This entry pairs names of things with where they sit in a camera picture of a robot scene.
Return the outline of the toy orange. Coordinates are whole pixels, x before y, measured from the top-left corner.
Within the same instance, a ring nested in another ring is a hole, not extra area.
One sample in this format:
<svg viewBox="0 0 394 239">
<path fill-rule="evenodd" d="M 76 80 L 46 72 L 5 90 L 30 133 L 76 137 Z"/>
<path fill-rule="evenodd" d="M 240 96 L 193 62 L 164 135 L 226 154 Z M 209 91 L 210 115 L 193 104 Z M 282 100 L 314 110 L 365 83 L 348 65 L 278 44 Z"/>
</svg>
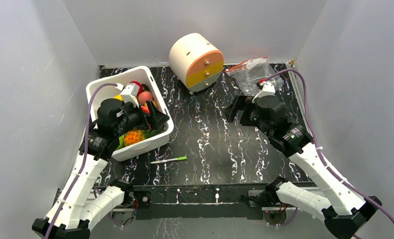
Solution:
<svg viewBox="0 0 394 239">
<path fill-rule="evenodd" d="M 150 109 L 150 108 L 157 109 L 157 103 L 153 100 L 147 100 L 145 102 L 144 106 L 147 107 L 148 109 Z"/>
</svg>

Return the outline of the clear zip top bag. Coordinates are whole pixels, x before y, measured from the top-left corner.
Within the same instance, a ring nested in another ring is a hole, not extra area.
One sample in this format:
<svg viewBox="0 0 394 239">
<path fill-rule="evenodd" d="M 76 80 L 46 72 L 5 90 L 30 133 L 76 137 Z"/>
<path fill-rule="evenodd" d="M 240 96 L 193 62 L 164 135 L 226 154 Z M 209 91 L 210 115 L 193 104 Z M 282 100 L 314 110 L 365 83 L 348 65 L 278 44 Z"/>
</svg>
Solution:
<svg viewBox="0 0 394 239">
<path fill-rule="evenodd" d="M 244 95 L 246 97 L 254 97 L 260 91 L 261 86 L 258 82 L 264 78 L 274 85 L 276 92 L 284 84 L 284 80 L 279 76 L 272 77 L 275 71 L 270 66 L 267 57 L 248 59 L 226 69 L 226 74 L 235 79 L 236 85 L 239 88 L 237 95 Z"/>
</svg>

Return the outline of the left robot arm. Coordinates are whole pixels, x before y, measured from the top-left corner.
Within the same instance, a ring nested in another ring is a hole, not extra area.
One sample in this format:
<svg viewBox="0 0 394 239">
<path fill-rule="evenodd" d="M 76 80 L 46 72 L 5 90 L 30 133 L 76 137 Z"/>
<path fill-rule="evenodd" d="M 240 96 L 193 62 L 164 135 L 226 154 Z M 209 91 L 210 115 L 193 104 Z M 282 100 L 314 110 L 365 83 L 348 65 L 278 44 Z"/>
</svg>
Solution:
<svg viewBox="0 0 394 239">
<path fill-rule="evenodd" d="M 97 119 L 87 128 L 76 162 L 62 193 L 32 230 L 42 239 L 88 239 L 96 224 L 116 206 L 129 207 L 134 193 L 115 181 L 101 195 L 86 203 L 89 194 L 119 146 L 119 137 L 132 129 L 161 129 L 170 119 L 167 111 L 148 102 L 148 111 L 133 103 L 110 98 L 101 102 Z"/>
</svg>

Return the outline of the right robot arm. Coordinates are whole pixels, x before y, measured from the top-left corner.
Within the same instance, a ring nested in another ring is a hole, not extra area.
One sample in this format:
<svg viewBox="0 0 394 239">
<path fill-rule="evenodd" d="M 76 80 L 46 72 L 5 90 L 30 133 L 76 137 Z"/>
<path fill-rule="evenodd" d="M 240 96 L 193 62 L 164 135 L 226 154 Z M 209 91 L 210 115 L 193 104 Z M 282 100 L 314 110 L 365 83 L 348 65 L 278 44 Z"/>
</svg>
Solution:
<svg viewBox="0 0 394 239">
<path fill-rule="evenodd" d="M 291 119 L 276 96 L 236 96 L 226 109 L 227 121 L 233 122 L 238 111 L 242 111 L 241 125 L 254 126 L 266 135 L 270 144 L 298 165 L 323 193 L 314 194 L 277 177 L 257 196 L 248 196 L 249 200 L 272 206 L 293 205 L 321 220 L 338 239 L 354 237 L 378 210 L 381 202 L 376 196 L 365 199 L 345 186 L 347 181 L 342 176 L 332 175 L 333 166 L 326 159 L 320 160 L 313 137 Z"/>
</svg>

